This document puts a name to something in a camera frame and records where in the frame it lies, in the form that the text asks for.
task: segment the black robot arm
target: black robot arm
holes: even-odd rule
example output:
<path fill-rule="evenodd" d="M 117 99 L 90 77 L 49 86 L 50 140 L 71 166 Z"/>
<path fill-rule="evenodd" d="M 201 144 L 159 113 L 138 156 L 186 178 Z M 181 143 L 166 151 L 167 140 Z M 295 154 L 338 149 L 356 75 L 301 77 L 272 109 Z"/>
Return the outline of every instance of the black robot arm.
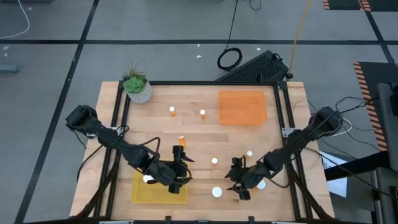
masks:
<path fill-rule="evenodd" d="M 339 112 L 330 107 L 322 108 L 310 118 L 304 130 L 296 129 L 290 133 L 282 148 L 268 152 L 254 166 L 246 167 L 244 157 L 232 158 L 233 165 L 226 178 L 235 184 L 229 190 L 237 192 L 241 200 L 249 200 L 248 189 L 254 188 L 263 178 L 273 178 L 290 161 L 292 154 L 301 151 L 310 141 L 336 133 L 342 125 L 343 118 Z"/>
<path fill-rule="evenodd" d="M 71 131 L 95 134 L 100 144 L 120 151 L 128 164 L 141 174 L 151 175 L 155 182 L 170 186 L 170 193 L 178 194 L 179 188 L 191 179 L 186 177 L 189 170 L 184 161 L 193 160 L 185 155 L 182 146 L 173 147 L 173 161 L 161 161 L 159 153 L 143 144 L 129 144 L 115 130 L 103 126 L 97 119 L 96 111 L 89 106 L 78 106 L 66 120 Z"/>

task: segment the yellow tray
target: yellow tray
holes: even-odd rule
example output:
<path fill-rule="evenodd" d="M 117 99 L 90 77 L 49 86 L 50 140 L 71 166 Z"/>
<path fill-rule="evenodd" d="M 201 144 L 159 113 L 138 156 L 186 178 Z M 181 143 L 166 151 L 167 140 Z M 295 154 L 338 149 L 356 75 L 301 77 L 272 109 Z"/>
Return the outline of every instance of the yellow tray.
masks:
<path fill-rule="evenodd" d="M 132 203 L 168 203 L 185 204 L 187 202 L 187 184 L 180 188 L 179 194 L 171 194 L 168 186 L 162 184 L 146 184 L 142 174 L 134 171 L 132 178 L 131 198 Z"/>

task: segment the black keyboard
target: black keyboard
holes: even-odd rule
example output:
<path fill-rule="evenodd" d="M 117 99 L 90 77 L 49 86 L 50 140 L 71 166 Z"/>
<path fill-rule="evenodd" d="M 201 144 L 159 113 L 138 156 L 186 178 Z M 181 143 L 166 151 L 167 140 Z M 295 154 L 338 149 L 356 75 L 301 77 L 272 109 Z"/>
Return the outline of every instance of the black keyboard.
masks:
<path fill-rule="evenodd" d="M 216 81 L 281 81 L 289 69 L 270 50 L 235 68 Z"/>

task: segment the gray floor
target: gray floor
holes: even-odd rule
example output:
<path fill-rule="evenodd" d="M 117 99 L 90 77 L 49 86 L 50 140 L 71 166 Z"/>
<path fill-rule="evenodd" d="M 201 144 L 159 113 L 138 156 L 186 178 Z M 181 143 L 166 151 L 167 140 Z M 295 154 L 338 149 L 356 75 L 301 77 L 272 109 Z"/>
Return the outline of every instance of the gray floor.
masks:
<path fill-rule="evenodd" d="M 54 0 L 51 4 L 23 3 L 31 28 L 15 39 L 79 39 L 92 0 Z M 233 39 L 292 40 L 305 0 L 267 0 L 260 11 L 240 1 Z M 88 39 L 160 40 L 226 39 L 234 1 L 214 0 L 100 0 Z M 396 12 L 374 12 L 386 40 L 398 39 Z M 0 37 L 24 30 L 17 4 L 0 2 Z M 300 36 L 302 40 L 376 40 L 363 11 L 326 11 L 314 1 Z M 291 45 L 233 45 L 243 62 L 265 50 L 277 52 L 290 63 Z M 225 45 L 85 45 L 37 183 L 25 221 L 66 218 L 69 215 L 76 172 L 84 149 L 65 127 L 65 117 L 76 105 L 95 106 L 102 81 L 120 80 L 126 64 L 134 61 L 150 80 L 215 80 L 224 74 L 216 60 Z M 55 105 L 73 60 L 76 45 L 0 44 L 0 64 L 18 64 L 18 74 L 0 76 L 0 220 L 12 223 L 21 204 L 42 147 Z M 398 46 L 389 46 L 398 61 Z M 234 61 L 229 55 L 225 64 Z M 353 62 L 386 62 L 378 45 L 298 45 L 294 79 L 305 84 L 315 107 L 333 105 L 344 96 L 361 97 Z M 346 101 L 342 108 L 358 104 Z M 355 126 L 371 128 L 365 109 L 346 115 Z M 352 130 L 359 140 L 376 145 L 372 132 Z M 347 135 L 325 139 L 355 157 L 375 153 Z M 320 143 L 326 152 L 339 154 Z M 371 222 L 369 189 L 350 179 L 348 198 L 332 195 L 336 216 L 342 220 Z"/>

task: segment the succulent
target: succulent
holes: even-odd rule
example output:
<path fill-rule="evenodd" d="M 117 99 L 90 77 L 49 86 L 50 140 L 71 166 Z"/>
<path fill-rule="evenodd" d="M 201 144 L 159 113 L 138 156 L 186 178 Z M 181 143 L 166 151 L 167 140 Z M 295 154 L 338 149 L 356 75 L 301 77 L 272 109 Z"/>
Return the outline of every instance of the succulent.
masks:
<path fill-rule="evenodd" d="M 141 92 L 147 83 L 144 73 L 138 72 L 136 67 L 137 65 L 133 65 L 131 62 L 129 71 L 123 74 L 123 87 L 128 93 Z"/>

